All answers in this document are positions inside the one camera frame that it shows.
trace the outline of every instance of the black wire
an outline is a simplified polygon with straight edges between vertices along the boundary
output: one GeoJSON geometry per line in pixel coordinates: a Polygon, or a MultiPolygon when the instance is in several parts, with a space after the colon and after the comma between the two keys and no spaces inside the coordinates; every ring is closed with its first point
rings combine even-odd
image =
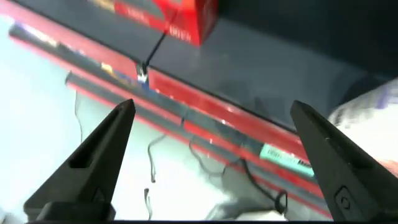
{"type": "Polygon", "coordinates": [[[287,212],[287,192],[286,190],[281,190],[278,195],[276,196],[276,198],[274,198],[270,192],[264,190],[260,185],[257,184],[256,180],[254,180],[254,177],[252,176],[252,174],[250,173],[248,164],[246,162],[246,160],[241,159],[242,165],[243,165],[243,169],[244,172],[246,173],[249,181],[252,183],[252,185],[257,188],[264,196],[266,196],[267,198],[269,198],[270,200],[272,200],[274,202],[274,207],[275,210],[277,210],[280,214],[286,214],[287,212]],[[286,196],[285,198],[285,206],[283,206],[280,203],[280,200],[283,196],[286,196]]]}
{"type": "Polygon", "coordinates": [[[161,135],[160,137],[154,139],[153,141],[151,141],[151,142],[149,143],[148,148],[147,148],[148,157],[149,157],[149,162],[150,162],[150,181],[151,181],[152,183],[155,183],[155,182],[156,182],[156,180],[155,180],[156,168],[155,168],[154,158],[152,157],[152,153],[151,153],[151,151],[150,151],[150,148],[151,148],[153,145],[155,145],[155,144],[161,142],[161,140],[163,140],[165,137],[166,137],[166,134],[163,134],[163,135],[161,135]]]}
{"type": "Polygon", "coordinates": [[[197,153],[193,150],[193,148],[192,148],[192,142],[193,142],[193,138],[191,138],[191,140],[189,141],[189,144],[188,144],[189,150],[191,151],[191,153],[192,153],[192,155],[195,157],[195,159],[198,161],[198,163],[199,163],[201,169],[203,169],[209,176],[211,176],[211,177],[222,177],[222,176],[225,174],[226,168],[234,163],[234,162],[232,162],[232,163],[230,163],[230,164],[228,164],[228,165],[225,165],[222,172],[213,172],[213,171],[210,171],[210,170],[207,169],[207,167],[204,165],[204,163],[203,163],[201,157],[199,156],[199,154],[197,154],[197,153]]]}
{"type": "Polygon", "coordinates": [[[148,214],[149,214],[149,217],[148,217],[148,221],[149,221],[152,219],[152,214],[153,214],[152,207],[150,205],[149,189],[144,189],[144,200],[145,200],[145,205],[147,207],[148,214]]]}
{"type": "Polygon", "coordinates": [[[252,185],[253,185],[256,189],[258,189],[264,196],[266,196],[267,198],[269,198],[271,201],[274,202],[274,208],[275,208],[275,210],[277,210],[281,215],[285,215],[285,214],[286,214],[286,212],[287,212],[287,207],[288,207],[288,205],[287,205],[287,191],[286,191],[286,190],[281,190],[281,191],[279,191],[279,193],[278,193],[278,195],[276,196],[276,198],[274,198],[274,197],[271,195],[270,192],[264,190],[260,185],[257,184],[256,180],[254,179],[254,177],[253,177],[252,174],[250,173],[250,170],[249,170],[249,167],[248,167],[248,164],[247,164],[246,160],[243,159],[243,158],[240,158],[240,159],[238,159],[237,161],[234,161],[234,162],[231,162],[231,163],[225,165],[222,172],[213,172],[213,171],[210,171],[210,170],[204,165],[204,163],[203,163],[201,157],[193,150],[193,148],[192,148],[192,142],[193,142],[193,138],[191,138],[191,140],[190,140],[190,142],[189,142],[189,145],[188,145],[188,146],[189,146],[189,149],[190,149],[192,155],[193,155],[193,156],[195,157],[195,159],[198,161],[200,167],[201,167],[209,176],[212,176],[212,177],[222,177],[222,176],[224,176],[227,167],[229,167],[229,166],[231,166],[231,165],[233,165],[233,164],[236,164],[237,162],[240,161],[240,162],[242,163],[244,172],[245,172],[245,174],[247,175],[247,177],[248,177],[250,183],[252,183],[252,185]],[[283,206],[283,205],[281,204],[281,202],[280,202],[280,200],[282,199],[283,196],[285,196],[285,206],[283,206]]]}

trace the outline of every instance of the cardboard box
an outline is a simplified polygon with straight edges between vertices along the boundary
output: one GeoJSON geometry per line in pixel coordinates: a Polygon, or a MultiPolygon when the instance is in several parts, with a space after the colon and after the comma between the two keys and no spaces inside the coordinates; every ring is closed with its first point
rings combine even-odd
{"type": "Polygon", "coordinates": [[[201,45],[217,18],[218,0],[90,0],[193,45],[201,45]]]}

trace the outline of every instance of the product box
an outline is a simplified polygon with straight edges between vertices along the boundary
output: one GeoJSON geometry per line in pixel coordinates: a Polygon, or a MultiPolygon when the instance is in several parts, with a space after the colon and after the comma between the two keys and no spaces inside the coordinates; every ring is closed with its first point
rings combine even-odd
{"type": "Polygon", "coordinates": [[[218,0],[90,0],[193,45],[201,45],[217,18],[218,0]]]}

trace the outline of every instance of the red stripe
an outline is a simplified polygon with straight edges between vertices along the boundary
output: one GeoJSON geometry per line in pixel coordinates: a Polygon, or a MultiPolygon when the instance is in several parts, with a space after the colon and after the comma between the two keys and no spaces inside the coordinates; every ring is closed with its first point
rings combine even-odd
{"type": "MultiPolygon", "coordinates": [[[[84,95],[86,95],[86,96],[88,96],[88,97],[90,97],[90,98],[92,98],[94,100],[97,100],[97,101],[99,101],[101,103],[104,103],[106,105],[109,105],[111,107],[115,107],[116,106],[115,103],[109,102],[108,100],[105,100],[104,98],[102,98],[100,96],[97,96],[97,95],[93,94],[92,92],[89,92],[89,91],[85,90],[84,88],[82,88],[82,87],[80,87],[80,86],[78,86],[78,85],[76,85],[74,83],[67,83],[67,85],[69,87],[71,87],[71,88],[74,88],[79,93],[84,94],[84,95]]],[[[141,121],[141,122],[143,122],[145,124],[148,124],[150,127],[154,128],[154,129],[156,129],[156,130],[158,130],[158,131],[160,131],[162,133],[165,133],[168,136],[171,136],[171,137],[173,137],[175,139],[178,139],[179,141],[181,141],[181,142],[183,142],[185,144],[189,144],[189,142],[190,142],[189,139],[186,139],[186,138],[184,138],[184,137],[182,137],[182,136],[180,136],[180,135],[178,135],[178,134],[176,134],[176,133],[174,133],[174,132],[172,132],[172,131],[170,131],[170,130],[168,130],[166,128],[163,128],[163,127],[153,123],[152,121],[149,121],[149,120],[143,118],[142,116],[139,116],[138,114],[136,114],[135,119],[138,119],[139,121],[141,121]]],[[[220,157],[219,155],[215,154],[214,152],[211,152],[211,151],[205,149],[204,147],[201,147],[201,146],[199,146],[197,144],[192,144],[192,148],[194,148],[197,151],[200,151],[203,154],[206,154],[206,155],[216,159],[219,162],[222,162],[223,164],[229,164],[228,160],[220,157]]],[[[236,169],[236,170],[238,170],[240,172],[244,172],[244,170],[241,167],[239,167],[239,166],[231,166],[231,167],[233,167],[234,169],[236,169]]],[[[260,178],[259,176],[254,175],[254,178],[255,178],[255,180],[257,182],[259,182],[261,184],[264,184],[264,185],[266,185],[266,186],[268,186],[268,187],[270,187],[270,188],[272,188],[272,189],[274,189],[276,191],[282,190],[282,188],[280,188],[280,187],[278,187],[278,186],[276,186],[276,185],[274,185],[274,184],[272,184],[270,182],[265,181],[264,179],[260,178]]],[[[296,200],[296,201],[298,201],[299,203],[302,203],[302,204],[310,207],[311,209],[313,209],[316,212],[319,212],[319,213],[321,213],[323,215],[326,215],[327,217],[331,217],[330,214],[327,211],[324,211],[324,210],[318,208],[317,206],[315,206],[315,205],[313,205],[311,203],[308,203],[307,201],[303,200],[302,198],[300,198],[300,197],[298,197],[298,196],[296,196],[294,194],[289,194],[289,197],[294,199],[294,200],[296,200]]]]}
{"type": "Polygon", "coordinates": [[[7,14],[15,20],[27,24],[59,42],[70,45],[74,49],[82,50],[91,58],[104,62],[117,71],[137,79],[137,73],[134,69],[136,63],[128,57],[67,29],[44,16],[40,16],[15,2],[0,0],[0,13],[7,14]]]}
{"type": "Polygon", "coordinates": [[[184,103],[258,141],[270,144],[308,161],[300,138],[268,121],[207,95],[152,68],[148,69],[150,88],[184,103]]]}

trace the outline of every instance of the shelf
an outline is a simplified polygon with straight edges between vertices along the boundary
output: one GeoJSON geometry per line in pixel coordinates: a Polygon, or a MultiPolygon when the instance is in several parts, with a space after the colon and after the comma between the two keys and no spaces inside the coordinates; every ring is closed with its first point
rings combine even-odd
{"type": "Polygon", "coordinates": [[[355,84],[394,78],[369,77],[362,68],[223,18],[199,49],[166,37],[150,66],[291,131],[294,100],[328,117],[355,84]]]}
{"type": "MultiPolygon", "coordinates": [[[[99,86],[90,83],[88,80],[84,78],[80,78],[78,75],[71,74],[67,78],[67,83],[72,88],[75,88],[80,93],[87,95],[91,98],[94,98],[104,104],[114,106],[122,101],[125,98],[118,96],[114,93],[109,92],[108,90],[101,88],[99,86]]],[[[192,134],[187,133],[182,127],[177,126],[170,121],[166,121],[165,119],[161,118],[160,116],[152,113],[145,108],[140,106],[136,107],[136,117],[141,121],[149,124],[150,126],[154,127],[155,129],[159,129],[163,133],[168,134],[178,140],[189,143],[190,139],[193,137],[192,134]]],[[[201,151],[202,153],[208,154],[209,156],[215,158],[216,160],[224,163],[229,164],[234,162],[238,159],[238,157],[232,154],[229,151],[226,151],[220,147],[216,147],[214,144],[210,144],[205,139],[201,137],[195,138],[193,142],[193,148],[196,150],[201,151]]],[[[328,209],[326,203],[312,194],[300,190],[299,188],[295,187],[294,185],[288,184],[281,180],[276,175],[270,175],[268,172],[264,172],[260,167],[254,165],[251,162],[248,162],[248,167],[250,172],[255,176],[256,180],[266,186],[269,186],[271,189],[274,190],[281,190],[285,189],[289,192],[289,197],[302,203],[310,208],[324,214],[328,215],[328,209]]],[[[240,167],[234,166],[235,169],[239,171],[243,171],[240,167]]]]}

